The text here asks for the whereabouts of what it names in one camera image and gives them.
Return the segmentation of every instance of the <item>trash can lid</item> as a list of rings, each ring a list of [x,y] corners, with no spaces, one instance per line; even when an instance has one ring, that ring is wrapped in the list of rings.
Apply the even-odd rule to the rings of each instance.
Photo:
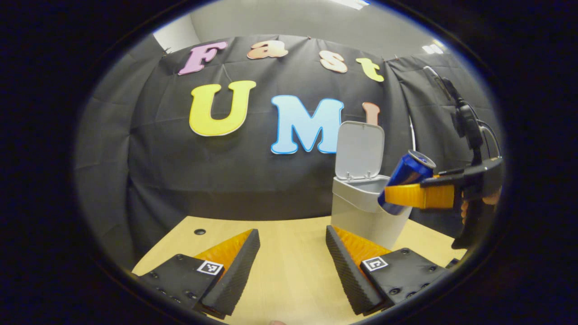
[[[337,135],[335,175],[339,179],[370,179],[379,174],[385,132],[378,125],[345,121]]]

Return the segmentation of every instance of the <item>pink letter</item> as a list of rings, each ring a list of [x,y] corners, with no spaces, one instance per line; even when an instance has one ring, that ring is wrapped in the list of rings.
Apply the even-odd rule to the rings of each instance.
[[[226,42],[193,47],[187,63],[184,65],[184,68],[179,71],[179,76],[203,70],[205,66],[201,64],[201,60],[205,59],[205,62],[210,62],[217,54],[217,49],[222,50],[226,47]]]

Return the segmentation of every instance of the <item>ceiling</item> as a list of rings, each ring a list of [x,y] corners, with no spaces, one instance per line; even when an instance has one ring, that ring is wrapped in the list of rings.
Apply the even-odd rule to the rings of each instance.
[[[330,0],[219,0],[154,34],[169,52],[231,36],[286,34],[341,43],[386,60],[423,54],[421,47],[435,38],[379,4],[355,10]]]

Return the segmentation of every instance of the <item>white trash can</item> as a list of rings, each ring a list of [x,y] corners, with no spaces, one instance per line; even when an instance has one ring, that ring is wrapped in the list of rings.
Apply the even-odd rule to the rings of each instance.
[[[384,141],[377,125],[346,121],[339,127],[331,224],[392,250],[412,209],[394,216],[377,203],[390,179],[378,175]]]

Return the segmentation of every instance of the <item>energy drink can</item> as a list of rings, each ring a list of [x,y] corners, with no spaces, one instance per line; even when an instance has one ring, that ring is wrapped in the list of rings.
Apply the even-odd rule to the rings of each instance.
[[[434,168],[435,163],[431,159],[415,150],[409,150],[401,157],[386,187],[419,183],[423,179],[432,177]],[[377,203],[387,213],[394,216],[399,215],[404,209],[404,206],[387,203],[385,190],[381,191]]]

